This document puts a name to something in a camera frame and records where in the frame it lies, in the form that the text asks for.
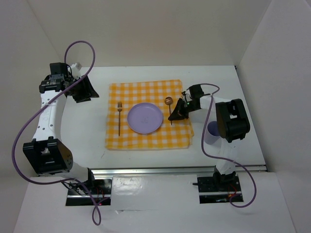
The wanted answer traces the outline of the copper fork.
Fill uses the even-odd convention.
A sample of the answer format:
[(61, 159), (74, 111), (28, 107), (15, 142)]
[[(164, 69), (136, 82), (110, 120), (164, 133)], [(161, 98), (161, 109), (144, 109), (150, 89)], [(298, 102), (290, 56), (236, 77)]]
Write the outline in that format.
[(118, 135), (121, 135), (121, 112), (122, 112), (122, 102), (119, 101), (118, 102), (118, 106), (117, 106), (117, 110), (119, 113), (119, 117), (118, 117)]

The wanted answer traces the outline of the copper spoon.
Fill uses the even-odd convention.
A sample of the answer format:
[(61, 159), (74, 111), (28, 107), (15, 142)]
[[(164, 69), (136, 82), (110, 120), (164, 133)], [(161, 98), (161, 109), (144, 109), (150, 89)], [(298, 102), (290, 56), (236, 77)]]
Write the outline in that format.
[(169, 107), (169, 113), (171, 114), (171, 104), (173, 103), (172, 97), (168, 96), (165, 98), (165, 104)]

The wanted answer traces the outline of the lilac plastic cup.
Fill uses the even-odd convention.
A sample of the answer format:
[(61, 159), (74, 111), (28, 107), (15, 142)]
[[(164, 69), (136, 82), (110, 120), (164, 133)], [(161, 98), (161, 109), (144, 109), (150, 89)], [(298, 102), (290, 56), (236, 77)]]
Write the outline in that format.
[(217, 121), (211, 121), (207, 124), (204, 136), (204, 142), (208, 145), (214, 144), (220, 138)]

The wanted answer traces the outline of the lilac plastic plate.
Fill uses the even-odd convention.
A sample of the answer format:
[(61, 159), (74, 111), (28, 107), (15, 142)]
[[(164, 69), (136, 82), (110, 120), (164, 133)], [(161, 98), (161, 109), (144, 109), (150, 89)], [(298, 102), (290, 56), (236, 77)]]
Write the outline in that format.
[(134, 105), (127, 114), (129, 127), (140, 134), (150, 134), (160, 128), (163, 122), (162, 111), (152, 103)]

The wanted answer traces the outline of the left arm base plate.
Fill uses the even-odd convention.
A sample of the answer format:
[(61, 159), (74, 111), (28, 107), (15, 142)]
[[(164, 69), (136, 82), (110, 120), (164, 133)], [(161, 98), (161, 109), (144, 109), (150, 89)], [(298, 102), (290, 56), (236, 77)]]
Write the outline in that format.
[(91, 197), (95, 202), (102, 206), (111, 205), (112, 179), (93, 179), (92, 181), (84, 182), (89, 193), (82, 187), (81, 184), (66, 182), (64, 183), (67, 192), (66, 206), (93, 206)]

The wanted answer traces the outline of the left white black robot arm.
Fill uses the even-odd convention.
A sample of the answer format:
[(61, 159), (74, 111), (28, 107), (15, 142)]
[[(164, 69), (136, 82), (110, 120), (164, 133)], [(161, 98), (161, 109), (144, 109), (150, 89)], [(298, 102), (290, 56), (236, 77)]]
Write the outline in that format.
[(73, 155), (61, 141), (61, 121), (67, 97), (76, 103), (90, 101), (99, 95), (88, 77), (81, 79), (80, 63), (51, 63), (50, 75), (39, 85), (41, 106), (38, 126), (31, 140), (23, 144), (23, 152), (38, 175), (64, 175), (80, 180), (79, 188), (86, 194), (96, 189), (89, 168), (74, 162)]

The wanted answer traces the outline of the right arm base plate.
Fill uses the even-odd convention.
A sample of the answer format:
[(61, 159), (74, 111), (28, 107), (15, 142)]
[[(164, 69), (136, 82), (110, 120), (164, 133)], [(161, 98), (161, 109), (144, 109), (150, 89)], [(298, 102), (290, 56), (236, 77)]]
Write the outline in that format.
[(243, 202), (242, 190), (238, 176), (233, 181), (217, 185), (212, 177), (198, 177), (192, 185), (198, 188), (200, 204)]

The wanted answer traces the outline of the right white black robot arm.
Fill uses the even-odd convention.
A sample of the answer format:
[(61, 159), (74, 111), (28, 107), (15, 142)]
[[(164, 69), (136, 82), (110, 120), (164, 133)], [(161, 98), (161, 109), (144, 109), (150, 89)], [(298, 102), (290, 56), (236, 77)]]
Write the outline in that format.
[(182, 92), (169, 121), (189, 118), (189, 113), (207, 110), (201, 136), (203, 154), (217, 161), (211, 186), (224, 190), (234, 184), (237, 150), (240, 142), (250, 131), (249, 119), (241, 99), (225, 100), (214, 97), (215, 92), (204, 93), (202, 84), (190, 86)]

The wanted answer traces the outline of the yellow white checkered cloth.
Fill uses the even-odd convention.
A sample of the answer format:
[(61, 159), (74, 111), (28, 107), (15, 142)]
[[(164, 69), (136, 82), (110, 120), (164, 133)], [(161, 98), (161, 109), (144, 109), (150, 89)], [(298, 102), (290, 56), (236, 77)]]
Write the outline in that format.
[[(138, 83), (112, 83), (109, 87), (106, 118), (105, 146), (109, 150), (169, 150), (185, 149), (192, 144), (194, 135), (189, 119), (170, 122), (165, 98), (173, 99), (171, 110), (183, 90), (181, 80), (149, 81)], [(118, 135), (118, 102), (122, 102), (121, 135)], [(127, 122), (129, 110), (139, 103), (152, 103), (163, 113), (158, 130), (144, 135), (133, 131)]]

